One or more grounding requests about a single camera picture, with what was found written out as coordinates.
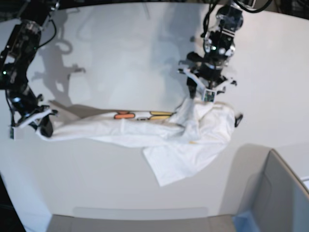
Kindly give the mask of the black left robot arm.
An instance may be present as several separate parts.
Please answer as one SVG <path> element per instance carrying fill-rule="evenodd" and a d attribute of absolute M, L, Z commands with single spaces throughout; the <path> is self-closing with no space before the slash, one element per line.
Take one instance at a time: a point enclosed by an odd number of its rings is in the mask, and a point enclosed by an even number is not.
<path fill-rule="evenodd" d="M 202 26 L 204 7 L 191 3 L 117 3 L 62 9 L 44 37 L 28 74 L 45 99 L 79 117 L 116 110 L 174 111 L 196 95 L 189 75 L 220 83 L 234 53 L 228 21 L 237 10 L 223 6 L 216 25 Z"/>

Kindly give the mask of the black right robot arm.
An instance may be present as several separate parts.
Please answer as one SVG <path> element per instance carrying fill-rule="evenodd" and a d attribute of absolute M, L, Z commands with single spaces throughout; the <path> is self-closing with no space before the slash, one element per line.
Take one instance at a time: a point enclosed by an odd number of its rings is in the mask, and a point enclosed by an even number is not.
<path fill-rule="evenodd" d="M 46 141 L 199 138 L 187 86 L 201 5 L 120 3 L 59 10 L 42 29 L 0 25 L 0 121 Z"/>

